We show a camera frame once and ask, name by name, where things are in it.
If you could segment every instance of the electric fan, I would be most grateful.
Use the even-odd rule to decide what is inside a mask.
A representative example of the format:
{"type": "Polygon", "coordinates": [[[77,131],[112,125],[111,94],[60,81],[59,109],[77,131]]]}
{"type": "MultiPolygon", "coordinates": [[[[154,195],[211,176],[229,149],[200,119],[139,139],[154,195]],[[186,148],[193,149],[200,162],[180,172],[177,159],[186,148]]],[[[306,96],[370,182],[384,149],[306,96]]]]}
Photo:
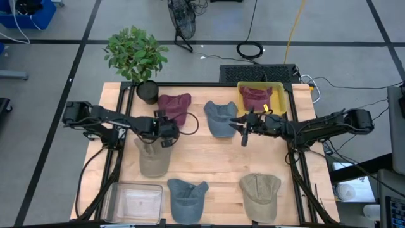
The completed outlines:
{"type": "Polygon", "coordinates": [[[176,28],[175,44],[192,52],[192,47],[186,41],[196,33],[196,14],[190,0],[168,0],[171,21],[176,28]],[[177,43],[177,37],[183,39],[188,47],[177,43]]]}

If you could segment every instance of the yellow tray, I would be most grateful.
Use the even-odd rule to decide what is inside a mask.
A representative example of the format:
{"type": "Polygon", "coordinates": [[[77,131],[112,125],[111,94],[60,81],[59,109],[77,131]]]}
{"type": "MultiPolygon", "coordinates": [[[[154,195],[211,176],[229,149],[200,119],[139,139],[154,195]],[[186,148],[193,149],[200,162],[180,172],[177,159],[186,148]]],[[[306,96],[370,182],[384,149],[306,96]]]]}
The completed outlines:
{"type": "Polygon", "coordinates": [[[287,111],[287,105],[284,98],[284,86],[281,82],[238,82],[238,110],[239,115],[249,113],[250,110],[246,110],[243,105],[243,97],[239,92],[241,86],[247,86],[252,89],[266,90],[270,87],[273,88],[273,94],[270,96],[270,108],[273,110],[273,114],[283,115],[287,111]]]}

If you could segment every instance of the maroon baseball cap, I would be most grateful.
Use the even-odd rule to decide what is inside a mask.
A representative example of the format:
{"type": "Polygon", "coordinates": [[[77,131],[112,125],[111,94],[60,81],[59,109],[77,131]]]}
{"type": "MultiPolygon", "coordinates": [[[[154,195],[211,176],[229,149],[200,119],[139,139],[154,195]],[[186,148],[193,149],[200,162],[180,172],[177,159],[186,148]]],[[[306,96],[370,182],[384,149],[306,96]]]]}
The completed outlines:
{"type": "Polygon", "coordinates": [[[261,90],[241,86],[239,92],[242,94],[245,110],[249,111],[251,108],[254,108],[254,111],[264,111],[264,104],[267,104],[271,108],[270,96],[273,94],[273,88],[261,90]]]}
{"type": "MultiPolygon", "coordinates": [[[[166,116],[169,119],[176,117],[181,113],[186,113],[187,108],[191,104],[191,95],[182,94],[178,96],[162,95],[159,97],[158,106],[160,110],[166,111],[166,116]]],[[[177,125],[183,126],[187,114],[179,115],[175,118],[177,125]]]]}

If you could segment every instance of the wooden table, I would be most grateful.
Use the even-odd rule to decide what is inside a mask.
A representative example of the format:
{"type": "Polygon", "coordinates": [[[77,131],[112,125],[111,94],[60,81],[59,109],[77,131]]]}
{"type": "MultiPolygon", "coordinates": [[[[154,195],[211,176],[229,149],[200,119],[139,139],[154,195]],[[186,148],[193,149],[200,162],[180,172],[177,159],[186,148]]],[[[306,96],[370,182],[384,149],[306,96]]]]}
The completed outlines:
{"type": "MultiPolygon", "coordinates": [[[[203,107],[212,100],[216,104],[237,103],[237,90],[234,87],[160,87],[160,94],[176,96],[188,92],[192,95],[192,104],[188,111],[199,119],[199,130],[192,136],[180,136],[171,154],[169,171],[158,178],[148,178],[139,171],[139,151],[134,144],[136,135],[129,131],[125,142],[125,152],[121,166],[120,182],[159,184],[163,186],[165,203],[162,218],[167,224],[175,221],[170,213],[170,191],[166,182],[171,178],[199,184],[208,182],[209,190],[204,203],[201,224],[251,225],[243,208],[242,191],[238,185],[241,177],[258,172],[276,175],[282,181],[277,194],[277,217],[275,225],[299,225],[296,198],[292,185],[291,169],[284,162],[287,144],[281,138],[249,135],[246,147],[240,146],[241,136],[219,139],[211,135],[203,107]]],[[[99,105],[115,110],[120,83],[105,83],[99,105]]],[[[299,121],[315,117],[308,85],[294,84],[294,98],[299,121]]],[[[123,108],[127,103],[128,92],[124,97],[123,108]]],[[[158,106],[145,104],[136,95],[133,100],[131,116],[152,116],[158,106]]],[[[183,132],[192,132],[196,121],[187,117],[183,132]]],[[[100,140],[91,141],[87,149],[85,162],[101,148],[100,140]]],[[[323,154],[320,143],[311,148],[323,154]]],[[[94,159],[83,176],[80,191],[80,213],[82,213],[98,193],[106,159],[106,152],[94,159]]],[[[333,196],[327,163],[322,156],[306,153],[309,177],[314,191],[317,185],[318,197],[329,215],[339,221],[335,198],[333,196]]],[[[302,197],[306,221],[309,219],[308,203],[302,197]]]]}

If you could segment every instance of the green leaves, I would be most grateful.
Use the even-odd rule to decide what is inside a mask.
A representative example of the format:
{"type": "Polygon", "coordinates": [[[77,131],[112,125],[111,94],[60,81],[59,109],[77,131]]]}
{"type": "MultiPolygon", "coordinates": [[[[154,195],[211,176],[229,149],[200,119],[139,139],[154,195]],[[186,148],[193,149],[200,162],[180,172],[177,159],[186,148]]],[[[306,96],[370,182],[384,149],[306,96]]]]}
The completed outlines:
{"type": "Polygon", "coordinates": [[[142,58],[145,56],[145,54],[146,54],[146,51],[140,50],[140,51],[137,51],[134,56],[135,56],[135,58],[142,58]]]}
{"type": "Polygon", "coordinates": [[[160,46],[153,35],[147,36],[145,30],[132,26],[112,35],[103,51],[109,68],[117,68],[116,73],[128,80],[142,82],[151,78],[152,71],[156,76],[162,70],[162,63],[168,60],[161,53],[169,49],[160,46]]]}

